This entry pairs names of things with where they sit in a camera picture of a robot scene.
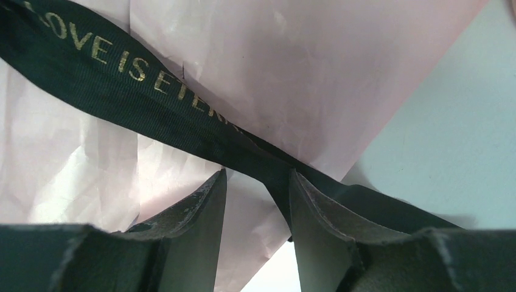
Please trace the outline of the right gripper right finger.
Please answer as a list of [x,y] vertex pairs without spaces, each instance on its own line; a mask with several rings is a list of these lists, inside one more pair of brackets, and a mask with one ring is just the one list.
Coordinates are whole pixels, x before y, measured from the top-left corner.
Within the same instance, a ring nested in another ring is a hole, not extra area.
[[303,291],[514,291],[515,231],[468,230],[363,186],[290,177]]

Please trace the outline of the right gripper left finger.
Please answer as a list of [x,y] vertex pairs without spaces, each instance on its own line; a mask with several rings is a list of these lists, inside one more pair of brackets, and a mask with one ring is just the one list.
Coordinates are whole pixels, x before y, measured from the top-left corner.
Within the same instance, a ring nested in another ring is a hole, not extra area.
[[212,291],[226,172],[125,232],[3,224],[2,291]]

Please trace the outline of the pink paper flower bouquet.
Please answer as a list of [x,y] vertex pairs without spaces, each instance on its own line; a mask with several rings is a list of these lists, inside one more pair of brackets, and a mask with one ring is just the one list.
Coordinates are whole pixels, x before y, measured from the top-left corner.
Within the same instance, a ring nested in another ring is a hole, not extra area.
[[[82,1],[230,122],[341,180],[484,1]],[[1,221],[121,231],[219,166],[1,63]]]

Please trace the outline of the black printed ribbon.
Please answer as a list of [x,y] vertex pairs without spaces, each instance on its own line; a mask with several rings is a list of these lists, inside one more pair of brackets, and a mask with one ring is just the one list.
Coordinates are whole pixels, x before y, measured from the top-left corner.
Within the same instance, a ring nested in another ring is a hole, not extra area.
[[356,214],[405,234],[453,223],[363,186],[346,186],[239,128],[117,25],[72,1],[2,1],[1,58],[35,86],[105,121],[260,181],[287,223],[302,175]]

